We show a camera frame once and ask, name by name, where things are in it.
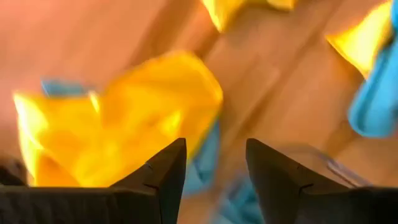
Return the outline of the teal green microfiber towel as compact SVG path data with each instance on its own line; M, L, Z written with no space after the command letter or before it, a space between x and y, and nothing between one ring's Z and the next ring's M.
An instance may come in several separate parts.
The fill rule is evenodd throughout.
M265 224L248 176L236 180L225 193L211 224Z

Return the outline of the light blue microfiber towel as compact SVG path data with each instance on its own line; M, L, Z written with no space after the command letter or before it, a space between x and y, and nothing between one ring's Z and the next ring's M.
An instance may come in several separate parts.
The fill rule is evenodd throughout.
M352 129L367 138L386 138L398 131L398 0L392 0L390 15L394 38L377 56L348 113Z

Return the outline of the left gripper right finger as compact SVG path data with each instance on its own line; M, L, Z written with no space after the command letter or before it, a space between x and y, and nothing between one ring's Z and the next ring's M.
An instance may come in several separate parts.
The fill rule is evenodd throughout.
M246 163L266 224L398 224L398 188L349 188L254 138Z

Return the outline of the yellow microfiber towel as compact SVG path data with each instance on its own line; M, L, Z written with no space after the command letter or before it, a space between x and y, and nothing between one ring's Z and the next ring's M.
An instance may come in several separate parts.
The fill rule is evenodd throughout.
M239 10L248 4L265 4L277 10L291 11L298 0L200 0L219 32L224 32Z
M326 36L328 43L368 79L377 55L393 36L392 0L376 6L356 26Z
M223 92L189 52L150 59L101 93L16 93L21 151L35 187L108 187L177 138L193 159Z

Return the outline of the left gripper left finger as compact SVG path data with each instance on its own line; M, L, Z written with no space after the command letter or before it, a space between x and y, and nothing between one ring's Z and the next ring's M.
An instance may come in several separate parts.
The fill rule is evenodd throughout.
M0 224L176 224L185 182L184 138L106 188L29 187L0 162Z

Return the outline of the clear plastic basket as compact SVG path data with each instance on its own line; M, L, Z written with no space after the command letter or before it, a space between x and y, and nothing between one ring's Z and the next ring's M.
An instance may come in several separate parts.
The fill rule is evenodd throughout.
M370 181L311 145L288 144L278 147L277 150L315 173L321 174L341 185L350 188L373 186Z

